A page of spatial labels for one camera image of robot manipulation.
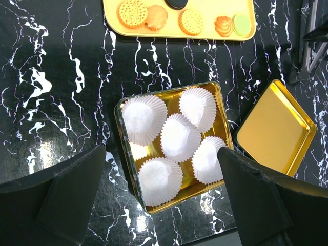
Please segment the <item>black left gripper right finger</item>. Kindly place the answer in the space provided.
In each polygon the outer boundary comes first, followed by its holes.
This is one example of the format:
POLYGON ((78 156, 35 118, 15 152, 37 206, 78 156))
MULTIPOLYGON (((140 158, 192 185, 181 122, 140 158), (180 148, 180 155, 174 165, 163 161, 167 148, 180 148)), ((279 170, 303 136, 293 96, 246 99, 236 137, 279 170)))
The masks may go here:
POLYGON ((222 147, 217 158, 242 245, 327 245, 327 189, 222 147))

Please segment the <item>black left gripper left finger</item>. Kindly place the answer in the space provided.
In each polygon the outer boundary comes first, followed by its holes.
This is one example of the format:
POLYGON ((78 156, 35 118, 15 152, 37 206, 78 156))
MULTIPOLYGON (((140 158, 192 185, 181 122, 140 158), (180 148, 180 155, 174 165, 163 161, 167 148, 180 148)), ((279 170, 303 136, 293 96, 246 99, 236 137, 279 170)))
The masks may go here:
POLYGON ((1 184, 1 245, 82 245, 105 157, 97 145, 1 184))

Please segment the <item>large patterned sandwich cookie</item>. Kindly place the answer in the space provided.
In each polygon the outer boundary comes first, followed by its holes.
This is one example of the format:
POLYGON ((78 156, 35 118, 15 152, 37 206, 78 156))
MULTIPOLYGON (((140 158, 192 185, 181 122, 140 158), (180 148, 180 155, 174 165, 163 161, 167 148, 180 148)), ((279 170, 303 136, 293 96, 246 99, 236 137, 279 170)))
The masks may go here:
POLYGON ((118 19, 127 28, 143 26, 148 16, 148 9, 142 1, 125 0, 118 6, 118 19))

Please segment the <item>plain round orange cookie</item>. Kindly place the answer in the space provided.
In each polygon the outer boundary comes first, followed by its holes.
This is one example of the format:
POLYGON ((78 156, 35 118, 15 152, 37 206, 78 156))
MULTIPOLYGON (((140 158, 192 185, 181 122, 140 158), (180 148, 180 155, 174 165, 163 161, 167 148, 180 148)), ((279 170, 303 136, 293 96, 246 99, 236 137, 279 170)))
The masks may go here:
POLYGON ((168 13, 166 9, 160 5, 152 5, 148 7, 148 16, 146 20, 147 28, 157 31, 162 29, 168 19, 168 13))

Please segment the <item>black chocolate sandwich cookie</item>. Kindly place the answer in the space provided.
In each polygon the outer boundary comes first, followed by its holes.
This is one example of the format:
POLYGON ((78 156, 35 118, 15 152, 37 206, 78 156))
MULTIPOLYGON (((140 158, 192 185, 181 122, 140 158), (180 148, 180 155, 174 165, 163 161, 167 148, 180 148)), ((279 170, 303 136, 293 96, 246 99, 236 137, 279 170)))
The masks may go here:
POLYGON ((188 0, 165 0, 165 2, 170 8, 181 10, 187 5, 188 0))

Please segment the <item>white paper cup front-right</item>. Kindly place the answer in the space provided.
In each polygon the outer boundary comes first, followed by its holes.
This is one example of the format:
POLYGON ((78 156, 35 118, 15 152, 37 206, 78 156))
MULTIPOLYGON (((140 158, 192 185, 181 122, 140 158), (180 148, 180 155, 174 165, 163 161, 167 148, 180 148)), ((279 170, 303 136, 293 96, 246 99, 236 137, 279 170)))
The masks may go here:
POLYGON ((223 180, 217 152, 226 143, 216 136, 206 137, 192 156, 194 177, 206 185, 223 180))

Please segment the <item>gold tin lid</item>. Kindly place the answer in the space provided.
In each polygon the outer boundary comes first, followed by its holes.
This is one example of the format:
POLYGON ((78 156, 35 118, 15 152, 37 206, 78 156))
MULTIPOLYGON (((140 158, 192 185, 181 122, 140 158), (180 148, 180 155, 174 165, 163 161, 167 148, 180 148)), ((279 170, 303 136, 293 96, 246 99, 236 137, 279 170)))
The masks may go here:
POLYGON ((273 80, 238 131, 236 143, 258 163, 293 177, 316 126, 284 84, 273 80))

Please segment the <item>white paper cup front-left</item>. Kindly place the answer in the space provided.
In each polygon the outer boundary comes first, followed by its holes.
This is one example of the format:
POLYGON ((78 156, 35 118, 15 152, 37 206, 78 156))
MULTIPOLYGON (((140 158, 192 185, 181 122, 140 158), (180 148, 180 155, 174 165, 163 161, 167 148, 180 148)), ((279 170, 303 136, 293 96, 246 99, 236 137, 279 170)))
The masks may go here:
POLYGON ((177 162, 156 157, 141 165, 138 179, 145 205, 156 207, 175 198, 182 185, 183 172, 177 162))

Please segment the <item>white paper cup centre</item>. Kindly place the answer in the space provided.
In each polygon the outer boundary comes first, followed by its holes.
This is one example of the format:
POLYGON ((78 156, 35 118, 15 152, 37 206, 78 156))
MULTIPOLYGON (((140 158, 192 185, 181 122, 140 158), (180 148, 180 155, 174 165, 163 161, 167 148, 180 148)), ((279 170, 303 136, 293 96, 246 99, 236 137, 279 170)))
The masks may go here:
POLYGON ((201 143, 201 132, 180 113, 170 115, 160 133, 160 146, 165 157, 183 162, 193 156, 201 143))

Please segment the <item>gold square cookie tin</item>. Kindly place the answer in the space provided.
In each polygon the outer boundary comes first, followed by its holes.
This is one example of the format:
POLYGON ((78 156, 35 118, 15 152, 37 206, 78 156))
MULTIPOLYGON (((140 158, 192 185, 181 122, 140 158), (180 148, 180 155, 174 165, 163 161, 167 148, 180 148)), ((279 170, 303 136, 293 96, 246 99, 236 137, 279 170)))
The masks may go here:
POLYGON ((135 197, 149 214, 223 185, 233 146, 217 82, 130 96, 114 108, 135 197))

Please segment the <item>white paper cup back-right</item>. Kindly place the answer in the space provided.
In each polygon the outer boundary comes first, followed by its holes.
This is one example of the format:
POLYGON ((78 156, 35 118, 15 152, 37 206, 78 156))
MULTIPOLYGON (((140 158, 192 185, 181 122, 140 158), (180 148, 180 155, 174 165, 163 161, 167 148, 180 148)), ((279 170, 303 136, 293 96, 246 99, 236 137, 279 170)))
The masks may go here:
POLYGON ((179 110, 200 132, 207 132, 216 118, 214 95, 201 87, 186 89, 179 99, 179 110))

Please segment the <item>white paper cup back-left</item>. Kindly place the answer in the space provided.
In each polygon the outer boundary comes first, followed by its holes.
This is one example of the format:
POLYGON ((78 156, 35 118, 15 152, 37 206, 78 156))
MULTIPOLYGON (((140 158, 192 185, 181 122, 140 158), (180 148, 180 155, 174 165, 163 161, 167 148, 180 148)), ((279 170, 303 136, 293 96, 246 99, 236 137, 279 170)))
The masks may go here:
POLYGON ((159 135, 167 115, 167 106, 158 96, 127 99, 122 117, 129 141, 140 146, 150 144, 159 135))

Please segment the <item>green macaron cookie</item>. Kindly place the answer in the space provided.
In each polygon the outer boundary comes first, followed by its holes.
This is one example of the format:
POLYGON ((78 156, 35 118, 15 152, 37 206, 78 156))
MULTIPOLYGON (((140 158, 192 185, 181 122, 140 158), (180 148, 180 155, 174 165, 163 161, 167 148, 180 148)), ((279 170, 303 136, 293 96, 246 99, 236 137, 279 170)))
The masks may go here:
POLYGON ((236 14, 233 17, 234 32, 239 36, 247 36, 251 29, 252 23, 248 16, 244 14, 236 14))

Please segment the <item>orange swirl cookie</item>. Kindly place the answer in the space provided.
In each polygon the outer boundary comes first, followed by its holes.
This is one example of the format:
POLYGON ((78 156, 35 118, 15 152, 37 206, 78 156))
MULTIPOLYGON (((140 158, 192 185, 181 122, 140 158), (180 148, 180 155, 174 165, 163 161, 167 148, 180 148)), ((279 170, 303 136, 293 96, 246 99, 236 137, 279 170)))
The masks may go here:
POLYGON ((218 16, 215 21, 215 30, 221 37, 229 37, 234 30, 234 23, 230 17, 218 16))

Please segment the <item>yellow serving tray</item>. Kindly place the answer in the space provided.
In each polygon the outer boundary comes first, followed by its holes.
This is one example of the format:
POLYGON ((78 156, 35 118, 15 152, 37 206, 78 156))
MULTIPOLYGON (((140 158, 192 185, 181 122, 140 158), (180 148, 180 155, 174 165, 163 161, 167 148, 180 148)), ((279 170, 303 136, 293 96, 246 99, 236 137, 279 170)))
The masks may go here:
POLYGON ((143 1, 147 7, 162 6, 168 13, 166 25, 156 31, 147 28, 146 25, 135 29, 125 27, 118 18, 121 1, 103 1, 102 3, 108 25, 113 31, 124 36, 246 41, 250 40, 256 32, 254 1, 188 1, 185 8, 198 10, 204 20, 204 28, 198 35, 188 35, 182 31, 178 20, 184 9, 174 10, 165 1, 143 1), (234 18, 236 15, 248 17, 251 22, 250 31, 243 36, 238 35, 235 31, 228 37, 221 36, 215 30, 217 18, 220 16, 234 18))

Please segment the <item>dotted round sandwich cookie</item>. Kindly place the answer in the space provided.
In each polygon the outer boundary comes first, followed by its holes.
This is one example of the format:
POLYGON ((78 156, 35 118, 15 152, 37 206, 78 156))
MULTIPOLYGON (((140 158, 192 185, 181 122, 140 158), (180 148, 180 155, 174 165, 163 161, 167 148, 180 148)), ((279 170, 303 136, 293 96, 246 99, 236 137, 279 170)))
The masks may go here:
POLYGON ((184 10, 180 14, 178 22, 181 30, 187 35, 198 35, 204 27, 203 17, 195 9, 184 10))

